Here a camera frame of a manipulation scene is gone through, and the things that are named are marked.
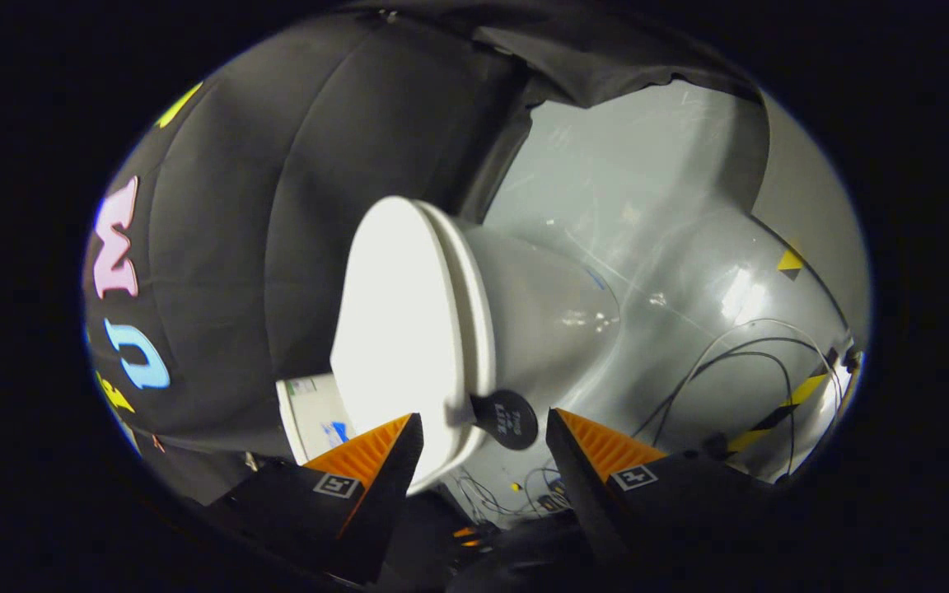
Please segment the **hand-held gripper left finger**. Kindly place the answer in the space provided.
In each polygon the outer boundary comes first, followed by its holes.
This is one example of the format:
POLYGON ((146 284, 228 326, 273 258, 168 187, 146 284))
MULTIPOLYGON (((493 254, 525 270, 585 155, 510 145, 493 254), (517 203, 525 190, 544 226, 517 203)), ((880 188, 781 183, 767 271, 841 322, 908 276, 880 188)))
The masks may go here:
POLYGON ((403 414, 304 465, 264 465, 208 504, 208 521, 297 569, 364 586, 380 577, 423 447, 421 416, 403 414))

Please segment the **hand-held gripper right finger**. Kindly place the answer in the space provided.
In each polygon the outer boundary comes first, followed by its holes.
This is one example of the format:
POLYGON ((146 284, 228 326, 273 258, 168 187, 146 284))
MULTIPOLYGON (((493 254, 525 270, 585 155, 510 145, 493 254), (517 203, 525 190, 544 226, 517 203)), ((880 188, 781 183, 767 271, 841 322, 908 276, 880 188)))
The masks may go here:
POLYGON ((549 411, 545 440, 592 554, 614 569, 721 562, 778 502, 776 487, 711 455, 664 453, 570 410, 549 411))

